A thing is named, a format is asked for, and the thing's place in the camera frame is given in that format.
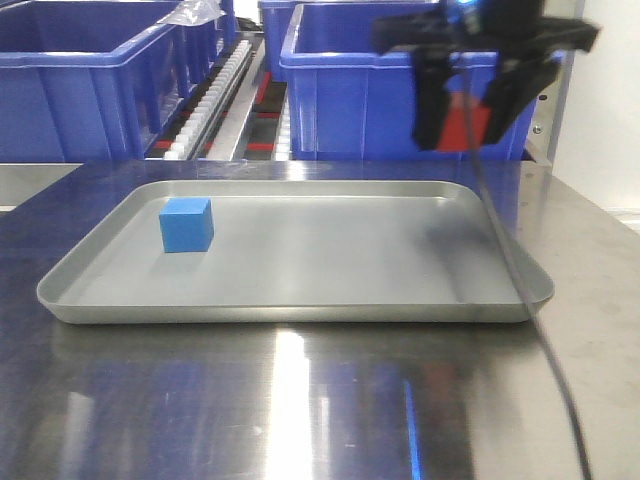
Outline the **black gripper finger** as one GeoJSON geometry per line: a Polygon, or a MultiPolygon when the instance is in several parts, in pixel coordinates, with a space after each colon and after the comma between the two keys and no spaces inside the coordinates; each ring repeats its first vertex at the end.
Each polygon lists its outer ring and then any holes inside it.
{"type": "Polygon", "coordinates": [[[422,151],[435,150],[449,112],[451,94],[447,88],[453,76],[448,55],[417,48],[411,54],[415,83],[415,120],[412,138],[422,151]]]}
{"type": "Polygon", "coordinates": [[[483,55],[491,59],[494,74],[481,99],[488,110],[482,143],[496,144],[522,111],[556,80],[561,59],[556,55],[512,58],[499,52],[483,55]]]}

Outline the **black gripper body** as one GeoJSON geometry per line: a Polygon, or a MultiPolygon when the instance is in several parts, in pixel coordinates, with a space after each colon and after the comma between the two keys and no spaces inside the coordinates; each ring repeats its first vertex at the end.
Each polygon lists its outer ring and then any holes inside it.
{"type": "Polygon", "coordinates": [[[417,13],[373,21],[378,54],[396,47],[508,54],[589,52],[600,28],[576,18],[546,16],[543,1],[439,1],[417,13]]]}

